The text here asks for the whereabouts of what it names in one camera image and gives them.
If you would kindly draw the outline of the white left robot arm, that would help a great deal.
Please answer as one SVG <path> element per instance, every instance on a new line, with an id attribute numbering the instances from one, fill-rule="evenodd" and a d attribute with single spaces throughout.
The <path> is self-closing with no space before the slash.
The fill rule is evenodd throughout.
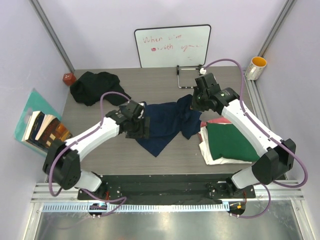
<path id="1" fill-rule="evenodd" d="M 101 175 L 81 169 L 81 161 L 94 149 L 124 133 L 128 139 L 148 138 L 150 119 L 145 116 L 146 104 L 128 101 L 103 115 L 101 121 L 67 140 L 55 139 L 50 145 L 42 170 L 50 183 L 61 189 L 77 188 L 93 198 L 102 199 L 108 190 Z"/>

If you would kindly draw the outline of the navy blue t shirt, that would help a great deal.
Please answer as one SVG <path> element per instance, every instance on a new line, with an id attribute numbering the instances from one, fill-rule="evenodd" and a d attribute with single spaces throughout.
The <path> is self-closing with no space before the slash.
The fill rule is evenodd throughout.
<path id="1" fill-rule="evenodd" d="M 149 117 L 149 138 L 136 141 L 152 156 L 157 157 L 178 133 L 189 140 L 201 129 L 201 112 L 191 109 L 193 96 L 187 94 L 176 102 L 145 103 Z"/>

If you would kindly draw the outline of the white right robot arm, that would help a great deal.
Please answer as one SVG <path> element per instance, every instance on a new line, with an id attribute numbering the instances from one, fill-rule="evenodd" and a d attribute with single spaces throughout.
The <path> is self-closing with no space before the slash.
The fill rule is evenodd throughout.
<path id="1" fill-rule="evenodd" d="M 248 186 L 268 185 L 292 169 L 296 151 L 293 140 L 283 140 L 268 129 L 232 88 L 221 89 L 212 73 L 198 76 L 195 83 L 191 107 L 200 112 L 212 110 L 228 119 L 259 157 L 252 166 L 226 179 L 225 190 L 230 197 L 238 197 Z"/>

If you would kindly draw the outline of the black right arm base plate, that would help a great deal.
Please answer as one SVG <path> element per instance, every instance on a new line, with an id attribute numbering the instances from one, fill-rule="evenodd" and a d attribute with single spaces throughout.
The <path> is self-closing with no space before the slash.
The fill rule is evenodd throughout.
<path id="1" fill-rule="evenodd" d="M 255 199 L 256 193 L 252 185 L 244 189 L 233 189 L 228 183 L 223 181 L 208 182 L 205 184 L 207 196 L 210 199 Z"/>

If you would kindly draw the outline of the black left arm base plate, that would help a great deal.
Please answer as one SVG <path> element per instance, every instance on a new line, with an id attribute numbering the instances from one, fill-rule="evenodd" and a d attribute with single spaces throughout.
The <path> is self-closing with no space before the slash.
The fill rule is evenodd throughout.
<path id="1" fill-rule="evenodd" d="M 91 192 L 93 196 L 102 200 L 115 200 L 122 197 L 122 186 L 119 184 L 101 185 L 96 191 Z M 77 194 L 78 200 L 94 200 L 88 193 L 79 190 Z"/>

